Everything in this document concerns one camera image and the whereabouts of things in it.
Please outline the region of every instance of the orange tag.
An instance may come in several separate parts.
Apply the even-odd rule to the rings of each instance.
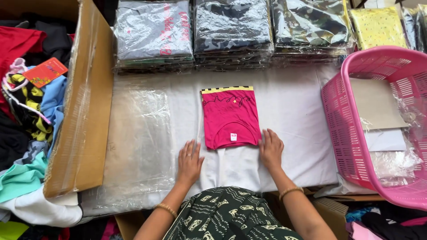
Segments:
[[[68,69],[58,59],[51,58],[22,75],[34,86],[41,88],[67,71]]]

